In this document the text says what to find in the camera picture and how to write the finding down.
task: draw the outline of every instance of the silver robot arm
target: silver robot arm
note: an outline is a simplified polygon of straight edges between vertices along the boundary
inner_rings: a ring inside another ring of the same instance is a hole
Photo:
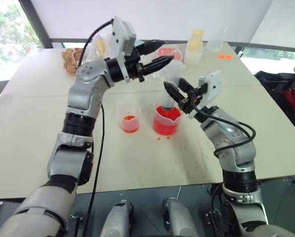
[[[201,123],[201,129],[215,146],[214,154],[223,172],[222,188],[226,199],[224,214],[227,215],[227,225],[232,227],[229,228],[232,229],[231,234],[243,237],[273,237],[276,235],[295,237],[282,228],[268,225],[261,190],[254,171],[255,146],[252,141],[241,146],[234,146],[234,144],[247,141],[249,134],[245,134],[234,125],[221,121],[223,119],[237,126],[241,125],[224,110],[211,104],[221,91],[221,81],[222,73],[214,72],[201,77],[199,87],[194,88],[181,78],[178,87],[188,95],[186,98],[174,85],[164,82],[164,86],[169,95],[178,103],[179,108],[189,114],[190,118],[195,118]]]
[[[134,47],[136,35],[132,26],[115,18],[112,47],[116,58],[84,63],[77,70],[76,82],[69,90],[68,106],[62,131],[49,159],[49,180],[33,191],[3,224],[0,237],[61,237],[79,185],[90,177],[93,154],[92,132],[104,92],[121,80],[139,78],[155,72],[172,59],[163,56],[147,65],[140,55],[155,51],[165,42],[151,40]]]

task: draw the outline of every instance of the tree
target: tree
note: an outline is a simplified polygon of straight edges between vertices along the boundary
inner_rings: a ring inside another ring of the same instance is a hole
[[[5,52],[0,47],[0,64],[11,61],[10,54],[25,56],[32,48],[42,47],[28,19],[22,17],[20,11],[20,6],[11,4],[5,13],[0,13],[0,43],[14,49],[14,52]]]

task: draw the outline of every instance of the yellow bottle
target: yellow bottle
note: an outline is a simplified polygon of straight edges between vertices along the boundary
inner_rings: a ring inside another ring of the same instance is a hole
[[[194,29],[191,39],[187,42],[184,64],[197,65],[203,54],[203,34],[201,29]]]

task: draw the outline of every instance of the white wall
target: white wall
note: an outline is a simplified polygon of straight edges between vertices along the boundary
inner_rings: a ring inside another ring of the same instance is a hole
[[[138,39],[204,40],[228,22],[225,41],[250,42],[272,0],[32,0],[51,38],[88,38],[115,15],[131,22]]]
[[[295,0],[273,0],[251,43],[295,48]]]

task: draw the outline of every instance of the gray floor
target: gray floor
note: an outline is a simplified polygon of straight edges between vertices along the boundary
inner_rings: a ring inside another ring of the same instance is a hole
[[[202,237],[212,236],[210,227],[203,221],[204,213],[210,208],[211,197],[207,188],[208,185],[183,186],[179,196],[179,200],[190,210]],[[290,185],[284,179],[276,179],[263,183],[261,189],[269,223],[295,233],[295,185]],[[99,236],[109,211],[122,199],[130,200],[134,205],[135,222],[131,236],[168,235],[161,215],[162,201],[177,196],[178,190],[179,187],[167,187],[96,194],[88,236]],[[89,198],[90,195],[78,195],[72,214],[85,216]],[[0,207],[0,226],[18,205],[6,202]]]

